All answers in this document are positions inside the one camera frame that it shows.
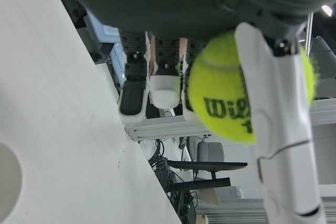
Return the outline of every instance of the yellow tennis ball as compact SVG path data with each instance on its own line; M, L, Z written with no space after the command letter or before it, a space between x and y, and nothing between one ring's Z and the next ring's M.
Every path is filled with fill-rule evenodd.
M303 58L311 101L316 81L309 60ZM188 86L194 112L212 133L244 144L255 143L234 31L208 43L193 63Z

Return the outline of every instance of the light fixture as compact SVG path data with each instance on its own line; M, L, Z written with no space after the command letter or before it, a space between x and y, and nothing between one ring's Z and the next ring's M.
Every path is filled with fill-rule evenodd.
M331 17L332 15L332 9L328 6L328 5L323 5L322 6L322 10L324 10L324 12Z

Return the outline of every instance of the desk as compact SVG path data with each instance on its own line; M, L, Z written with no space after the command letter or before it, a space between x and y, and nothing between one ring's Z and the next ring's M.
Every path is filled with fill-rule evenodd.
M23 181L0 222L179 223L61 1L0 3L0 143Z

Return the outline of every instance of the chair backrest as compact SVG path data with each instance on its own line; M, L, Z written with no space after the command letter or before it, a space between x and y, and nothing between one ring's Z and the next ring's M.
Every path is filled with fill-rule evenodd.
M224 162L224 150L221 143L199 142L197 145L198 162Z

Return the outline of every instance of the robotic hand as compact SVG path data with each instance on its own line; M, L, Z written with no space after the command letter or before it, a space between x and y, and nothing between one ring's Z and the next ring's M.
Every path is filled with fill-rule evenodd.
M158 107L174 106L180 93L177 39L188 38L182 92L186 120L187 79L202 42L236 28L253 128L259 149L260 179L268 189L270 223L325 223L318 193L302 59L295 40L307 15L336 0L79 0L106 25L118 27L128 58L120 100L125 123L144 118L148 50L145 33L157 35L158 72L151 83Z
M235 33L257 140L269 223L326 223L318 192L300 53L274 56L257 28Z

